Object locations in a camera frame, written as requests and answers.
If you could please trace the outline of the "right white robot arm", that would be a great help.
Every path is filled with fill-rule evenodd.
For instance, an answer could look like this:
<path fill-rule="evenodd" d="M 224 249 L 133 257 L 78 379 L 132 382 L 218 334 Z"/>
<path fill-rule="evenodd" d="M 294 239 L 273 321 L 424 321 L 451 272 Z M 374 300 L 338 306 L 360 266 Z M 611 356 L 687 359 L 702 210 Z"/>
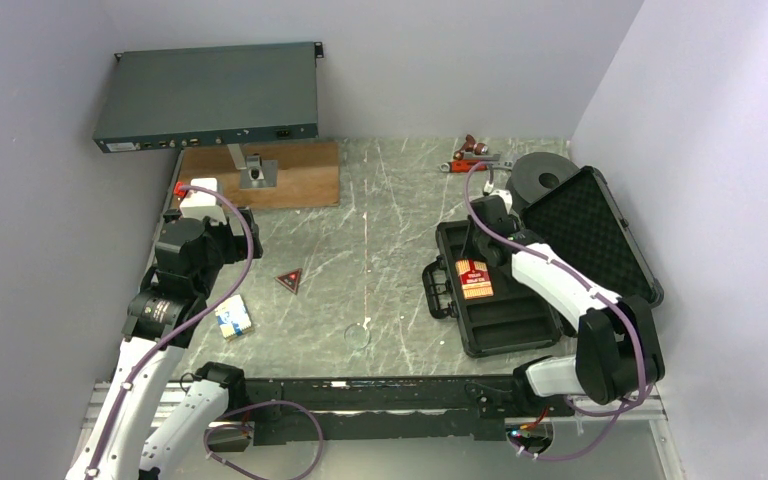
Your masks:
<path fill-rule="evenodd" d="M 584 396 L 606 405 L 644 394 L 666 374 L 650 303 L 598 284 L 528 230 L 503 234 L 496 221 L 510 212 L 498 194 L 466 199 L 465 206 L 483 246 L 479 259 L 536 293 L 572 327 L 573 353 L 548 356 L 515 369 L 511 401 L 534 415 L 550 397 Z"/>

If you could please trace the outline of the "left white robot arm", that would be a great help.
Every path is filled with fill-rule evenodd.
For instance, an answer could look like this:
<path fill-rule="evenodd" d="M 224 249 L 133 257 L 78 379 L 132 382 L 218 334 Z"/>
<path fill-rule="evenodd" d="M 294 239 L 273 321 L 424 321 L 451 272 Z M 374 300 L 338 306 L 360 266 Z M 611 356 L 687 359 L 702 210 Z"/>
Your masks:
<path fill-rule="evenodd" d="M 154 261 L 127 307 L 109 390 L 67 478 L 168 479 L 213 420 L 245 411 L 243 370 L 208 362 L 170 416 L 152 426 L 195 328 L 213 311 L 207 300 L 220 270 L 237 262 L 249 268 L 261 255 L 257 225 L 245 208 L 165 213 Z"/>

